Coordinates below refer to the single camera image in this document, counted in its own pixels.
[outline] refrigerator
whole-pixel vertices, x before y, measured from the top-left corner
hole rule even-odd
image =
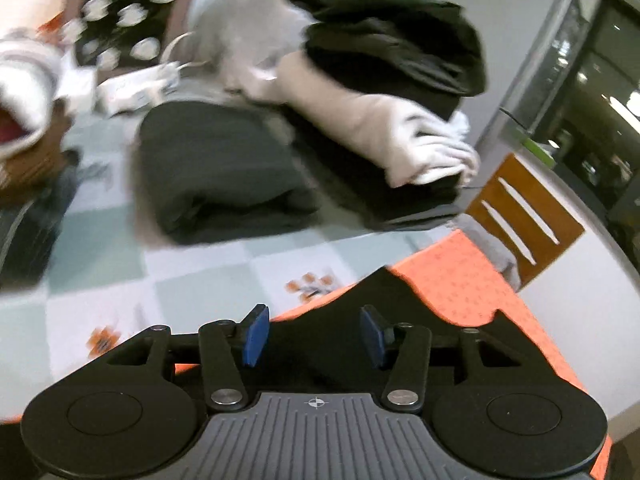
[[[463,208],[531,137],[562,86],[587,31],[580,0],[449,0],[465,8],[484,45],[488,89],[467,98],[468,142],[482,160]]]

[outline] folded beige cloth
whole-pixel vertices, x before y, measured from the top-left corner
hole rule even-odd
[[[347,89],[304,52],[282,58],[276,81],[292,108],[327,137],[383,168],[391,187],[456,174],[464,186],[478,174],[480,159],[463,141],[469,122],[460,111],[447,123],[413,101]]]

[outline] brown bag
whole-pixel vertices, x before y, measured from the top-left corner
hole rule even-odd
[[[54,103],[51,122],[44,136],[33,146],[0,162],[0,206],[17,205],[37,193],[66,166],[60,142],[71,127],[65,103]]]

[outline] framed artwork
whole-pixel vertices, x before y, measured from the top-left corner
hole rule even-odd
[[[186,31],[191,0],[67,0],[59,41],[98,79],[158,63],[164,47]]]

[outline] wooden chair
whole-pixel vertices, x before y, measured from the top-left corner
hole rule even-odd
[[[522,286],[584,232],[514,155],[503,162],[466,212],[516,256]]]

